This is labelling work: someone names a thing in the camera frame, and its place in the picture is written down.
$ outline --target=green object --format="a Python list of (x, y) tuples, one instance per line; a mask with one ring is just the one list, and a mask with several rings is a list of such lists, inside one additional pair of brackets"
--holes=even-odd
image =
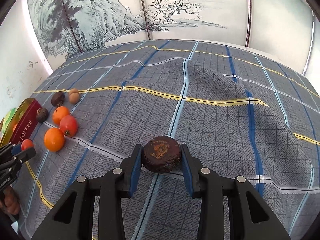
[(7, 127), (8, 127), (8, 125), (9, 125), (9, 123), (10, 123), (10, 121), (11, 121), (11, 119), (12, 119), (12, 117), (13, 117), (13, 115), (14, 115), (14, 113), (16, 112), (16, 109), (15, 108), (13, 108), (13, 109), (11, 109), (7, 114), (6, 114), (6, 116), (4, 117), (4, 121), (3, 121), (3, 125), (2, 125), (2, 134), (4, 134), (4, 132), (5, 132), (5, 130), (7, 129)]

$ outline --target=mangosteen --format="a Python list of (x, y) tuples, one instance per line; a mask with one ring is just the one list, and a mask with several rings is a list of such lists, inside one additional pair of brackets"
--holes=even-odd
[(49, 111), (47, 109), (43, 108), (39, 108), (37, 110), (37, 115), (36, 115), (36, 120), (38, 122), (44, 122), (45, 120), (47, 120), (47, 118), (49, 117)]
[(155, 173), (172, 171), (180, 158), (179, 144), (168, 136), (157, 136), (147, 142), (141, 156), (143, 166)]
[(64, 92), (62, 91), (56, 92), (51, 98), (51, 104), (53, 106), (62, 106), (64, 98), (65, 98)]

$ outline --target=tomato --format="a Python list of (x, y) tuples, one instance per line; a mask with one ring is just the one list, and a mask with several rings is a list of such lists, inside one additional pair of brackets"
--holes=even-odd
[(21, 143), (21, 150), (24, 151), (25, 149), (28, 149), (30, 147), (34, 147), (33, 142), (30, 139), (25, 139)]
[(67, 115), (61, 119), (59, 129), (65, 136), (75, 136), (78, 131), (78, 122), (72, 115)]

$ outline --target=metal screw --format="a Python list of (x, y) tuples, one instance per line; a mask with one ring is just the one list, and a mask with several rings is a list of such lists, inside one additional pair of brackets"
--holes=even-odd
[(79, 176), (79, 177), (77, 178), (77, 181), (78, 181), (78, 182), (84, 182), (85, 179), (86, 179), (85, 176)]
[(244, 183), (245, 182), (245, 177), (244, 176), (238, 176), (237, 181)]
[(112, 172), (114, 174), (120, 174), (122, 172), (122, 170), (120, 168), (115, 168)]
[(201, 172), (202, 172), (203, 174), (209, 174), (209, 173), (210, 173), (210, 170), (209, 170), (208, 168), (202, 168), (202, 169), (201, 169)]

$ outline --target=blue gripper pad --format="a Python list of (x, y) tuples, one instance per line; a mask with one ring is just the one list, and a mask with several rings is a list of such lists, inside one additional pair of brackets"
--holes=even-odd
[(14, 156), (21, 152), (21, 143), (17, 144), (11, 149), (11, 154)]
[(187, 158), (184, 153), (182, 153), (182, 173), (184, 178), (184, 184), (186, 185), (186, 189), (190, 195), (193, 196), (193, 187), (192, 187), (192, 174), (187, 161)]
[(137, 155), (137, 158), (134, 162), (134, 166), (131, 172), (130, 188), (128, 192), (130, 197), (132, 197), (135, 191), (137, 190), (140, 172), (141, 172), (141, 151), (139, 151)]

